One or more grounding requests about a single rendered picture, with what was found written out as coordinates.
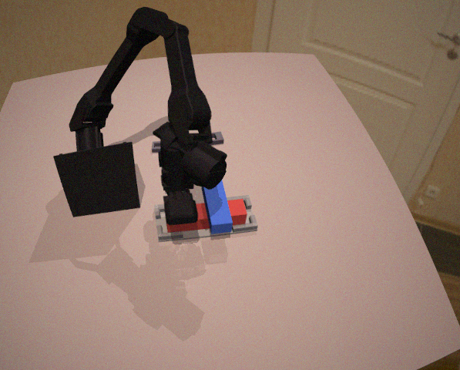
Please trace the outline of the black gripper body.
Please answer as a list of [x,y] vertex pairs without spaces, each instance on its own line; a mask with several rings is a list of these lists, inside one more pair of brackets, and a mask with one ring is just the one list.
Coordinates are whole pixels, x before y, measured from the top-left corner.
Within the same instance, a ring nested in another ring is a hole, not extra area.
[[163,165],[161,151],[158,152],[159,167],[163,191],[170,192],[170,200],[164,203],[166,222],[169,225],[190,224],[198,221],[195,200],[190,199],[190,190],[187,189],[189,175],[182,168],[173,169]]

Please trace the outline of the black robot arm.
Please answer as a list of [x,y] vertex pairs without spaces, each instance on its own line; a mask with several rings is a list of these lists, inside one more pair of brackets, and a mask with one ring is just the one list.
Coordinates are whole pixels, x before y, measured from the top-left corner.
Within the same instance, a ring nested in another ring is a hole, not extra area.
[[[142,7],[134,12],[126,30],[123,43],[96,85],[79,100],[70,119],[70,131],[76,132],[76,151],[104,146],[100,129],[106,126],[113,108],[114,89],[140,50],[161,35],[172,86],[167,109],[169,122],[153,131],[161,139],[163,165],[182,168],[190,176],[187,189],[193,189],[194,184],[213,189],[226,173],[227,154],[209,145],[213,142],[212,113],[196,81],[189,29],[169,19],[165,12]],[[198,130],[198,133],[189,133],[189,130]]]

